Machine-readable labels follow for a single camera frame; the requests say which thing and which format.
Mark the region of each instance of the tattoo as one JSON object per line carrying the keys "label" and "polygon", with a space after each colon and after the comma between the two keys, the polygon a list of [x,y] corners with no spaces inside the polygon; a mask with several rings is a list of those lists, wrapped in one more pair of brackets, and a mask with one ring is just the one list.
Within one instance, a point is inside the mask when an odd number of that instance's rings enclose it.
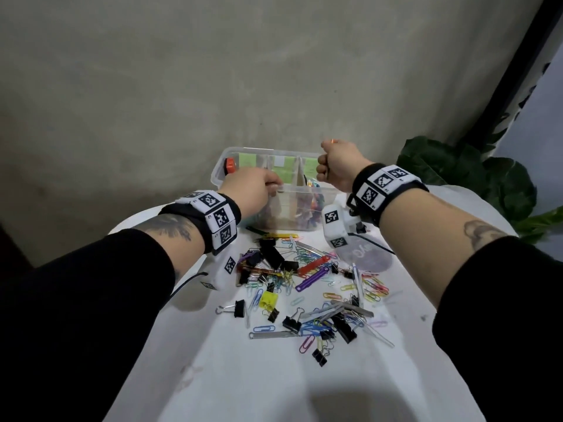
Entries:
{"label": "tattoo", "polygon": [[195,226],[183,216],[167,213],[145,220],[133,228],[144,232],[156,232],[159,235],[166,234],[171,239],[182,237],[186,241],[191,241],[190,229]]}
{"label": "tattoo", "polygon": [[477,251],[489,244],[491,241],[506,237],[506,233],[500,229],[489,225],[482,220],[470,220],[465,223],[465,235],[471,239],[473,250]]}

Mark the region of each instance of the purple paper fastener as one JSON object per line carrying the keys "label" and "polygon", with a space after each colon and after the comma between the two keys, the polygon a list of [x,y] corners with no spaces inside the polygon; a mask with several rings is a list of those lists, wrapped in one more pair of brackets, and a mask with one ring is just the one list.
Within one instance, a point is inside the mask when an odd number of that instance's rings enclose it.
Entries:
{"label": "purple paper fastener", "polygon": [[328,269],[327,267],[322,267],[319,270],[319,272],[315,272],[312,276],[310,276],[306,280],[303,280],[303,282],[301,284],[298,284],[297,286],[295,286],[295,290],[297,290],[297,291],[305,290],[307,287],[309,287],[311,284],[313,284],[315,281],[317,281],[320,277],[328,274],[329,271],[330,271],[330,269]]}

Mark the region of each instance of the plastic container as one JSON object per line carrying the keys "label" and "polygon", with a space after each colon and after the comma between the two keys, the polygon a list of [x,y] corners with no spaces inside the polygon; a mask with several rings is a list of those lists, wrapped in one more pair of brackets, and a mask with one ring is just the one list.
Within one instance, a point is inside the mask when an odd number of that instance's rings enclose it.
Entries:
{"label": "plastic container", "polygon": [[317,158],[310,152],[278,151],[262,148],[226,148],[211,173],[217,188],[225,178],[223,163],[234,158],[236,168],[257,166],[278,173],[284,185],[276,197],[258,213],[252,226],[259,229],[312,231],[322,228],[321,211],[332,204],[339,191],[334,186],[316,181]]}

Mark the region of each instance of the wristband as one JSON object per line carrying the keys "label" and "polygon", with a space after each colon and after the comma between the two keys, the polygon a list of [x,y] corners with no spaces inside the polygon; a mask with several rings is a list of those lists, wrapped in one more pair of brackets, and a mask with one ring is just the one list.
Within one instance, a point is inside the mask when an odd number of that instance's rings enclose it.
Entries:
{"label": "wristband", "polygon": [[356,211],[364,222],[379,227],[381,214],[389,203],[413,188],[428,191],[419,177],[405,169],[396,165],[371,164],[357,175],[352,185],[352,195],[346,204]]}
{"label": "wristband", "polygon": [[209,190],[195,191],[178,198],[160,211],[160,214],[166,213],[191,220],[203,238],[205,253],[213,255],[236,239],[236,225],[241,219],[239,206],[231,198]]}

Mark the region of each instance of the black sleeve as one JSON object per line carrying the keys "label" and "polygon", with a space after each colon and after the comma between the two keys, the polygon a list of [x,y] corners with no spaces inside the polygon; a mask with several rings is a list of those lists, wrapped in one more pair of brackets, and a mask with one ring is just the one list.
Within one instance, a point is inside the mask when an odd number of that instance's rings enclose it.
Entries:
{"label": "black sleeve", "polygon": [[488,420],[547,420],[539,414],[556,408],[562,279],[563,263],[505,237],[471,256],[446,288],[433,334]]}
{"label": "black sleeve", "polygon": [[168,255],[135,229],[1,284],[2,412],[101,421],[173,286]]}

